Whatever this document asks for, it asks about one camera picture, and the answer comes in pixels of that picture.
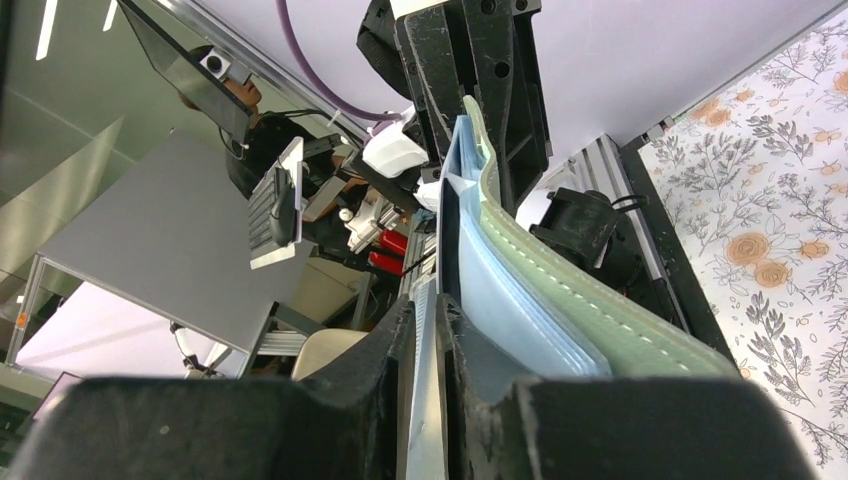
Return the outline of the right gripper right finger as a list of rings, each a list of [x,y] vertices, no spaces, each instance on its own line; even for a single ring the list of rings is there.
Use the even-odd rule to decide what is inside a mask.
[[[782,415],[743,380],[542,379],[436,300],[452,479],[810,479]]]

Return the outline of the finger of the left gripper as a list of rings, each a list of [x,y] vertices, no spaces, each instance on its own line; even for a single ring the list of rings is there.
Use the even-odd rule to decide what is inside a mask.
[[[463,1],[473,96],[496,150],[502,205],[512,215],[552,155],[533,32],[540,1]]]
[[[395,37],[429,161],[426,181],[437,180],[448,153],[463,87],[458,61],[464,14],[458,6],[396,6]]]

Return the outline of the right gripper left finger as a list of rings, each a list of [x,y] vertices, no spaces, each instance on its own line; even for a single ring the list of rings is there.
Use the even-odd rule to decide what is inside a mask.
[[[93,378],[26,437],[12,479],[392,479],[398,377],[414,325],[400,297],[313,374]]]

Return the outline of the grey credit card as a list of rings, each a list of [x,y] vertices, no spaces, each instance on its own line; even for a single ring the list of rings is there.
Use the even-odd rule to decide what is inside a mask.
[[[412,289],[415,355],[411,392],[406,477],[446,479],[442,354],[437,341],[437,280],[422,278]]]

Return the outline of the green leather card holder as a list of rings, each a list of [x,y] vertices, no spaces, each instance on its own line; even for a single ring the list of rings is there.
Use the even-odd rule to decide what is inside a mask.
[[[443,169],[459,220],[459,303],[504,353],[543,377],[733,377],[732,362],[624,298],[523,228],[502,207],[497,154],[466,95]]]

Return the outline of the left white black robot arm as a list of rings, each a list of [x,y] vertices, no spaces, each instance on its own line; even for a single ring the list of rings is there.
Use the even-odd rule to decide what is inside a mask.
[[[374,127],[363,162],[390,179],[437,180],[470,96],[499,168],[496,197],[516,212],[552,154],[532,27],[540,10],[538,1],[438,1],[395,16],[390,2],[370,2],[357,46],[412,104]]]

